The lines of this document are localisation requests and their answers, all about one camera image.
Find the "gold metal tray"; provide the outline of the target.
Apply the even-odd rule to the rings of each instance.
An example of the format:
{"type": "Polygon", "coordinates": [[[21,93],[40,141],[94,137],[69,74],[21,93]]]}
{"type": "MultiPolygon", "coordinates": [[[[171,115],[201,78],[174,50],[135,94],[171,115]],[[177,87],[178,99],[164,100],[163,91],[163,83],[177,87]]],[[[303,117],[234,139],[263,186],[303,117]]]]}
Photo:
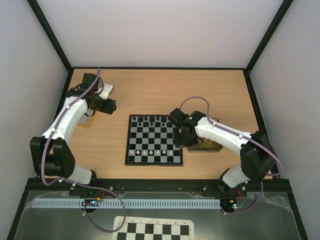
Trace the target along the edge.
{"type": "MultiPolygon", "coordinates": [[[[185,128],[188,128],[190,130],[195,130],[195,118],[192,116],[188,116],[186,119],[187,126],[185,128]]],[[[223,146],[215,141],[212,141],[208,138],[198,136],[198,144],[187,147],[187,150],[189,152],[219,152],[223,146]]]]}

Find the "black grey chess board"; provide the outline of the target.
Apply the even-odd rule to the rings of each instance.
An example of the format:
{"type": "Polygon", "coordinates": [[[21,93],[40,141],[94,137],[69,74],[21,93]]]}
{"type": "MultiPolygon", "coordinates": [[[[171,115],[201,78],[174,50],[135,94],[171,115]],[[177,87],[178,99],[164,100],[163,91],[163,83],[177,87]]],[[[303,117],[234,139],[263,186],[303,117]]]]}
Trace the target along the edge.
{"type": "Polygon", "coordinates": [[[183,150],[174,145],[174,129],[168,115],[131,114],[128,121],[128,133],[125,162],[126,166],[179,166],[183,165],[183,150]]]}

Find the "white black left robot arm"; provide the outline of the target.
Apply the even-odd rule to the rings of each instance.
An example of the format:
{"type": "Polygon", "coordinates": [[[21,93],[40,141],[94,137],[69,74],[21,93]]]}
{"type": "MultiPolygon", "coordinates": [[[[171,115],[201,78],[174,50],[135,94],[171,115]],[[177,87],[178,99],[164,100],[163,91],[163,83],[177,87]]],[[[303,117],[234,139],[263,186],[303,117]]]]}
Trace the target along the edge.
{"type": "Polygon", "coordinates": [[[93,170],[76,163],[69,147],[69,141],[77,124],[89,112],[111,115],[117,109],[116,101],[109,98],[114,86],[105,84],[101,70],[96,74],[85,73],[82,82],[70,88],[62,109],[52,125],[30,141],[33,167],[45,186],[59,181],[73,185],[89,185],[96,175],[93,170]]]}

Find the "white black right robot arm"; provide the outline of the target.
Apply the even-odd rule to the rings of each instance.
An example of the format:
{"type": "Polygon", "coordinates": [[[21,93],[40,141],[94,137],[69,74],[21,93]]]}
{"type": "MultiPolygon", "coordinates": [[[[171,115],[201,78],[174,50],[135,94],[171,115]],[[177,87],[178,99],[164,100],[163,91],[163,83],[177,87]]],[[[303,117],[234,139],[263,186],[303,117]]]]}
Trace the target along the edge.
{"type": "Polygon", "coordinates": [[[190,147],[200,138],[216,142],[240,156],[240,165],[225,170],[218,179],[217,189],[229,196],[245,182],[262,182],[278,158],[268,137],[261,131],[249,133],[221,124],[206,114],[194,111],[188,115],[175,108],[168,116],[177,127],[173,143],[178,148],[190,147]]]}

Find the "checkered calibration board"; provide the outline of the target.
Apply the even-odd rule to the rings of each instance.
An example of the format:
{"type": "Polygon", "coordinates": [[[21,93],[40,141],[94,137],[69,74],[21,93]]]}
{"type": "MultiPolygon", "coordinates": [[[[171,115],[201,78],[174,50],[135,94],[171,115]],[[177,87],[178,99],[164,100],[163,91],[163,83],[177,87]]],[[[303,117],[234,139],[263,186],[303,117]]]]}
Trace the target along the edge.
{"type": "Polygon", "coordinates": [[[114,219],[113,240],[194,240],[195,226],[187,219],[127,217],[114,219]]]}

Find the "black mounting rail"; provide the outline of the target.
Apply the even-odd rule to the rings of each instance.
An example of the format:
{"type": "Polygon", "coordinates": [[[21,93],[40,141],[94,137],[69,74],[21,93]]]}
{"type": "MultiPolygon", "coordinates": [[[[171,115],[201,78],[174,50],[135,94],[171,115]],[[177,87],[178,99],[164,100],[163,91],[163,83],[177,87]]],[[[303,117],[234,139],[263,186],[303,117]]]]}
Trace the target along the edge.
{"type": "Polygon", "coordinates": [[[227,190],[217,179],[107,179],[99,178],[95,187],[102,187],[117,194],[126,192],[194,193],[205,197],[247,196],[243,184],[227,190]]]}

